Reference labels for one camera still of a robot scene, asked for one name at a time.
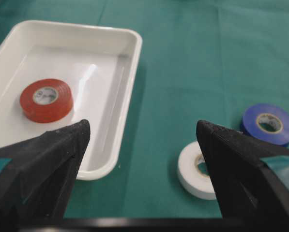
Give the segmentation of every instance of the electrical tape roll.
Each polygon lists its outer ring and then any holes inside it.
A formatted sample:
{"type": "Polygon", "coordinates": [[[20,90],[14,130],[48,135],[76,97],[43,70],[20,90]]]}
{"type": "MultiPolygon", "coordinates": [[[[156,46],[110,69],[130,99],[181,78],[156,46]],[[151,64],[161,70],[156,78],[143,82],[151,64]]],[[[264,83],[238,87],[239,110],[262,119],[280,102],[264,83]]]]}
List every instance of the electrical tape roll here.
{"type": "Polygon", "coordinates": [[[178,178],[182,186],[192,195],[215,200],[215,191],[210,177],[198,167],[204,162],[198,142],[187,145],[179,156],[178,178]]]}
{"type": "Polygon", "coordinates": [[[57,79],[36,81],[24,89],[20,96],[20,105],[31,121],[54,122],[71,111],[71,89],[65,82],[57,79]]]}
{"type": "Polygon", "coordinates": [[[289,114],[270,104],[256,104],[248,108],[242,119],[246,134],[281,146],[289,144],[289,114]]]}

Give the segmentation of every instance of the blue tape roll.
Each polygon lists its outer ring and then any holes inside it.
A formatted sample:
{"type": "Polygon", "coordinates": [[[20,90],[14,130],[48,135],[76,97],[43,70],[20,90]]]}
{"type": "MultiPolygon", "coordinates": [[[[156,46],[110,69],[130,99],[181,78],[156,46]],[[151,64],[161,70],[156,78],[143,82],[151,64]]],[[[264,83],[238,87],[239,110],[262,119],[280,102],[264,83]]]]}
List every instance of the blue tape roll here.
{"type": "Polygon", "coordinates": [[[248,108],[242,119],[243,128],[254,138],[287,146],[289,144],[289,114],[269,104],[257,104],[248,108]],[[271,131],[262,125],[270,125],[271,131]]]}

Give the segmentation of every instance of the white plastic tray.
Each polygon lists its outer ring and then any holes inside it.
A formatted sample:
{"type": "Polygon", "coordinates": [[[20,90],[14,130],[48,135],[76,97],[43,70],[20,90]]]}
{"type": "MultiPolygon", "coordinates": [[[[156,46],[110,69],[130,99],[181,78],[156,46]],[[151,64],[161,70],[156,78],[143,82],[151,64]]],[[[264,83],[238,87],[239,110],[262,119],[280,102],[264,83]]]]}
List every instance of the white plastic tray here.
{"type": "Polygon", "coordinates": [[[118,160],[141,45],[128,29],[45,21],[14,26],[0,45],[0,147],[87,119],[91,140],[77,178],[107,175],[118,160]],[[70,86],[74,108],[56,122],[29,121],[20,94],[47,78],[70,86]]]}

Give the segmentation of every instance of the white tape roll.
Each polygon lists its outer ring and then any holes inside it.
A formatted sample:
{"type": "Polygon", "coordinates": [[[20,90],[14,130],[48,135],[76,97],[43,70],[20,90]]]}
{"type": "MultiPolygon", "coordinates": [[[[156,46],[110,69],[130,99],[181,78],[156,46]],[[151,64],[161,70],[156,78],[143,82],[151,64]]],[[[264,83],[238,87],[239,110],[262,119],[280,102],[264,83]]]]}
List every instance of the white tape roll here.
{"type": "Polygon", "coordinates": [[[192,195],[206,199],[215,200],[215,192],[211,179],[203,174],[198,164],[203,159],[198,142],[187,145],[180,153],[178,161],[178,176],[183,187],[192,195]]]}

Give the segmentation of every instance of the green tablecloth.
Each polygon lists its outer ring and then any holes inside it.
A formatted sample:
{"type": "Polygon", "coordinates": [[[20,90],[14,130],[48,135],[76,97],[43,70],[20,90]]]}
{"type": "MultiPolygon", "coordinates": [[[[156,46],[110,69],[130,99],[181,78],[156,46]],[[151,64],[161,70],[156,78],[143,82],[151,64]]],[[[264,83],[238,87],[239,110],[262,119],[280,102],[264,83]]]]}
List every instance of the green tablecloth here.
{"type": "Polygon", "coordinates": [[[216,201],[192,197],[177,179],[196,122],[239,129],[260,102],[289,112],[289,0],[0,0],[0,43],[28,19],[143,37],[117,166],[76,181],[66,217],[220,217],[216,201]]]}

